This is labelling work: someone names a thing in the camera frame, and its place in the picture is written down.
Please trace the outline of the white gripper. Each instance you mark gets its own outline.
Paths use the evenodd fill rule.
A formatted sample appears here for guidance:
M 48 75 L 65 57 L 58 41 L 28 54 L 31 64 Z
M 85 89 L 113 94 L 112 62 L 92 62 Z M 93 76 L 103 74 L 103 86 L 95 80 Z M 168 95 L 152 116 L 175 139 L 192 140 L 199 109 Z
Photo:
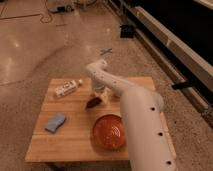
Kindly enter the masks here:
M 101 102 L 102 105 L 108 105 L 110 103 L 109 88 L 107 88 L 105 85 L 99 83 L 98 81 L 94 79 L 91 80 L 91 87 L 92 87 L 93 95 L 102 100 Z

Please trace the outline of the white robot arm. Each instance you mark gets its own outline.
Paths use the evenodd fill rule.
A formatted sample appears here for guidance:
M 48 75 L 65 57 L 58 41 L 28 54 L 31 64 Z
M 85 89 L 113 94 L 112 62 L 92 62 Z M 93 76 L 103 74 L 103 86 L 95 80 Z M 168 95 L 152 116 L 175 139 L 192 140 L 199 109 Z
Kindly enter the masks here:
M 164 101 L 153 90 L 106 71 L 101 59 L 86 66 L 96 92 L 111 89 L 120 98 L 132 171 L 177 171 L 160 117 Z

